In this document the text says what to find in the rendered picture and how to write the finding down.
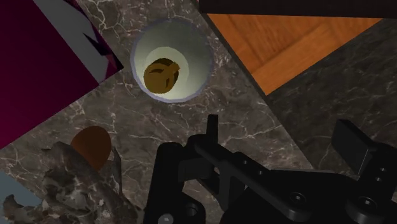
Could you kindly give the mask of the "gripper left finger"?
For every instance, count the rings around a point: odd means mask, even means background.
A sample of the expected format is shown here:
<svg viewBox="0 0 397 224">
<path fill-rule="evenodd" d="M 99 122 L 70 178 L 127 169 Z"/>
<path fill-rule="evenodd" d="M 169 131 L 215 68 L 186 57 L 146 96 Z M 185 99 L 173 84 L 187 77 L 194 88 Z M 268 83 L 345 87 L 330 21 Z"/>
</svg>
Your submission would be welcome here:
<svg viewBox="0 0 397 224">
<path fill-rule="evenodd" d="M 217 200 L 219 224 L 305 223 L 312 216 L 304 194 L 283 191 L 270 170 L 218 144 L 217 115 L 209 115 L 206 132 L 190 136 L 185 146 L 158 147 L 144 224 L 205 224 L 202 203 L 183 193 L 193 179 Z"/>
</svg>

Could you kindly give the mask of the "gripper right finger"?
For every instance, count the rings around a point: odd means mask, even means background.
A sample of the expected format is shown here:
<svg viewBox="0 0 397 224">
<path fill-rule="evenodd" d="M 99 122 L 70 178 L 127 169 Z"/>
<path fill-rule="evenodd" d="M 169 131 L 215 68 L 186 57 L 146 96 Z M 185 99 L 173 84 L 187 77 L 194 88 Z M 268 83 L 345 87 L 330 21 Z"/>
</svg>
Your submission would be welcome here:
<svg viewBox="0 0 397 224">
<path fill-rule="evenodd" d="M 397 148 L 369 138 L 349 120 L 337 120 L 331 145 L 359 179 L 345 203 L 357 224 L 397 224 Z"/>
</svg>

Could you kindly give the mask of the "brown egg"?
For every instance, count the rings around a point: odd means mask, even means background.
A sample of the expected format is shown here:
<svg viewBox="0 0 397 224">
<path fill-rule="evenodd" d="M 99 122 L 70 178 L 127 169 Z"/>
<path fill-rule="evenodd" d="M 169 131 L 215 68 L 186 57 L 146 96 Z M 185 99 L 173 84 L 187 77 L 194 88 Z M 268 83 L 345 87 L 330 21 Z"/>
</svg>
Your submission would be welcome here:
<svg viewBox="0 0 397 224">
<path fill-rule="evenodd" d="M 79 131 L 73 137 L 71 146 L 96 171 L 101 170 L 108 161 L 112 149 L 110 135 L 100 126 L 89 126 Z"/>
</svg>

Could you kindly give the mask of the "marbled grey crumpled object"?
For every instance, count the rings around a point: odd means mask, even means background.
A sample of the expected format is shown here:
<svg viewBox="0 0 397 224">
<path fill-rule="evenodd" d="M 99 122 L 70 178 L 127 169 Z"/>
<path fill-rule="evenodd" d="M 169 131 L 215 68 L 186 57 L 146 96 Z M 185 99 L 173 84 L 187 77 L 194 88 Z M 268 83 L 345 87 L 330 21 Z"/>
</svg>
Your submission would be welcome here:
<svg viewBox="0 0 397 224">
<path fill-rule="evenodd" d="M 143 224 L 144 210 L 123 194 L 122 161 L 111 151 L 113 161 L 98 172 L 71 145 L 54 143 L 44 150 L 42 201 L 23 206 L 10 194 L 4 217 L 10 224 Z"/>
</svg>

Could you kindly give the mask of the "brown walnut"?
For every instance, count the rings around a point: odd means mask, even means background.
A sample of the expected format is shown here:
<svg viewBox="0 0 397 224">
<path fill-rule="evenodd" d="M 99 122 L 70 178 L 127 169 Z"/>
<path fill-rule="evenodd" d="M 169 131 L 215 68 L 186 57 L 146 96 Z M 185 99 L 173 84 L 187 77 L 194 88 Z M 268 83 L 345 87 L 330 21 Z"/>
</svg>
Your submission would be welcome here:
<svg viewBox="0 0 397 224">
<path fill-rule="evenodd" d="M 157 59 L 144 71 L 145 87 L 154 94 L 165 94 L 178 80 L 179 70 L 179 65 L 174 61 L 167 58 Z"/>
</svg>

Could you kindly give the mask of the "white cup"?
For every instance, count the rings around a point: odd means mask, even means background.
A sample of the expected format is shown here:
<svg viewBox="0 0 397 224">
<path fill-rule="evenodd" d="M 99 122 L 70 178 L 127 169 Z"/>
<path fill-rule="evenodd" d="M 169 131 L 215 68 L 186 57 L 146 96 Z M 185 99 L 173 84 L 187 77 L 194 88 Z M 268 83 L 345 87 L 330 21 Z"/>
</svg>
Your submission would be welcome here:
<svg viewBox="0 0 397 224">
<path fill-rule="evenodd" d="M 162 58 L 180 67 L 179 77 L 168 92 L 156 94 L 146 88 L 144 71 Z M 145 27 L 130 53 L 130 67 L 141 90 L 166 103 L 186 102 L 198 96 L 209 81 L 213 64 L 212 48 L 204 33 L 179 18 L 157 20 Z"/>
</svg>

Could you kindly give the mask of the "pale blue grey object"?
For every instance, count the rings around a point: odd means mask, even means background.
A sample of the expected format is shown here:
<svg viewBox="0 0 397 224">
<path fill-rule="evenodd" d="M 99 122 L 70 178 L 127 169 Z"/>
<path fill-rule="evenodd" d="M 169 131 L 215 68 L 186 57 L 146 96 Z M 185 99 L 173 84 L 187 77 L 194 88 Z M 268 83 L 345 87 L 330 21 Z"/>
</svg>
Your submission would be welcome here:
<svg viewBox="0 0 397 224">
<path fill-rule="evenodd" d="M 13 194 L 15 200 L 23 206 L 37 206 L 41 199 L 21 185 L 5 172 L 0 171 L 0 213 L 3 213 L 5 198 Z"/>
</svg>

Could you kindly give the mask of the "magenta and grey box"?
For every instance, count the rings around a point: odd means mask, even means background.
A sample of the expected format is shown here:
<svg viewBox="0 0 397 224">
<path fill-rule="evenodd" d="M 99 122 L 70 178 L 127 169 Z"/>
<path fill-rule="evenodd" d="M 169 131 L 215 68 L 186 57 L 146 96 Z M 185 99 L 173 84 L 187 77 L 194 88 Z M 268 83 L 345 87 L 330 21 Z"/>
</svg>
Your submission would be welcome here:
<svg viewBox="0 0 397 224">
<path fill-rule="evenodd" d="M 76 0 L 0 0 L 0 148 L 122 69 Z"/>
</svg>

